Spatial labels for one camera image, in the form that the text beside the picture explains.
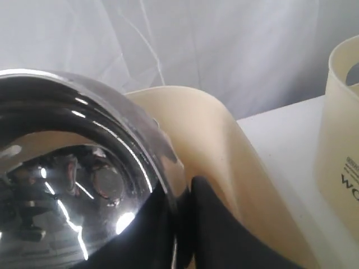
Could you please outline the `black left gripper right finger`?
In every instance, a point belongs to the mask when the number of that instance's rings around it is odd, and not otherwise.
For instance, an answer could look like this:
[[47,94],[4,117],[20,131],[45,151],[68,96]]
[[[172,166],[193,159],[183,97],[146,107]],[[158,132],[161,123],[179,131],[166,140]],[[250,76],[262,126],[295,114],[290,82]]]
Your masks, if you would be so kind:
[[187,249],[196,268],[298,268],[252,235],[225,207],[206,178],[191,180]]

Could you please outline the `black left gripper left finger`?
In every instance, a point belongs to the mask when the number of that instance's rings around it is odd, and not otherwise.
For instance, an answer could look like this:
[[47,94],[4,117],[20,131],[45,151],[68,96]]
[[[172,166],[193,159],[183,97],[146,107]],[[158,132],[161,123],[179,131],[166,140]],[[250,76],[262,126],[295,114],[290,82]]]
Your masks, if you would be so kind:
[[158,184],[129,226],[93,253],[84,268],[170,268],[173,240],[172,214]]

